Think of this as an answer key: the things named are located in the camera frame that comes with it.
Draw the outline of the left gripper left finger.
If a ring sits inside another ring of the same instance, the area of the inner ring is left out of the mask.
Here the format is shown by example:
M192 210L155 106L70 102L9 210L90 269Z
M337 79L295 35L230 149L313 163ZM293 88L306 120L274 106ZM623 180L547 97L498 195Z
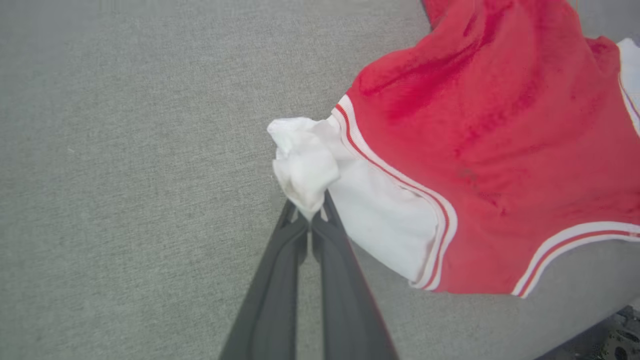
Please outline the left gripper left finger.
M298 271L307 256L308 221L286 201L220 360L294 360Z

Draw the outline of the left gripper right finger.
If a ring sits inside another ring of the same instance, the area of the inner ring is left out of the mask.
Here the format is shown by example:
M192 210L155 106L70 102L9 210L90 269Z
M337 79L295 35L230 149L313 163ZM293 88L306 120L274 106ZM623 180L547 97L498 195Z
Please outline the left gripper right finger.
M310 233L320 266L325 360L397 360L396 347L328 191L310 223Z

